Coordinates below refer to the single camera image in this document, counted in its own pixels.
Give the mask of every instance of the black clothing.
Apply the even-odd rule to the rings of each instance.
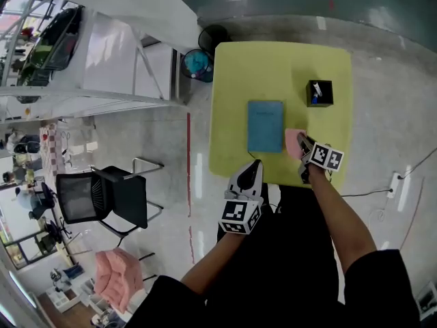
[[[229,325],[277,320],[292,327],[418,327],[399,251],[375,251],[354,262],[341,304],[333,244],[313,191],[280,188],[281,213],[272,213],[265,190],[261,219],[205,297],[160,276],[128,327],[139,327],[146,312],[168,312],[159,315],[161,322],[195,323],[203,316]],[[219,228],[218,240],[223,235]]]

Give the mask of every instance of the blue notebook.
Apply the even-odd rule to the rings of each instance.
[[[247,150],[282,152],[283,103],[250,101],[247,107]]]

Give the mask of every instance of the yellow table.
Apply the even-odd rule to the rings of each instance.
[[[308,108],[308,80],[331,80],[334,105]],[[210,170],[230,177],[253,160],[247,152],[247,103],[280,100],[284,103],[284,130],[301,128],[321,143],[345,152],[333,184],[340,189],[348,165],[352,129],[352,70],[350,55],[342,49],[294,42],[228,42],[216,49],[212,88]],[[264,182],[304,186],[299,160],[282,153],[258,153]]]

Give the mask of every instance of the pink paper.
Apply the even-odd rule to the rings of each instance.
[[[302,149],[298,143],[298,134],[303,133],[307,136],[306,130],[301,130],[299,128],[287,128],[285,130],[285,146],[287,147],[288,155],[294,159],[302,158]]]

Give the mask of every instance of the gray floor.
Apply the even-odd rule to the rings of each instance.
[[[326,31],[318,29],[314,17],[234,18],[223,24],[234,40],[308,42],[351,52],[354,121],[343,194],[387,188],[393,172],[404,174],[437,146],[437,55],[422,46],[380,29],[335,19],[326,19]],[[156,252],[145,264],[148,273],[181,278],[215,243],[227,179],[208,169],[211,91],[210,84],[193,82],[186,109],[163,107],[95,117],[98,149],[93,160],[97,167],[130,169],[135,156],[165,164],[164,170],[147,180],[149,199],[165,207],[163,214],[122,244],[138,257]],[[191,209],[187,198],[188,112]],[[401,183],[394,199],[387,199],[385,193],[347,199],[379,248],[401,248],[414,292],[437,279],[436,164],[437,154],[411,174],[408,188]],[[400,201],[402,191],[404,201]],[[275,186],[269,194],[271,202],[277,202]],[[128,227],[115,217],[111,222]],[[117,238],[98,224],[76,224],[72,229],[83,233],[78,249],[96,251],[117,244]],[[93,271],[92,253],[80,261]],[[302,266],[298,259],[296,264]]]
[[[184,0],[201,21],[298,14],[393,31],[437,51],[437,0]]]

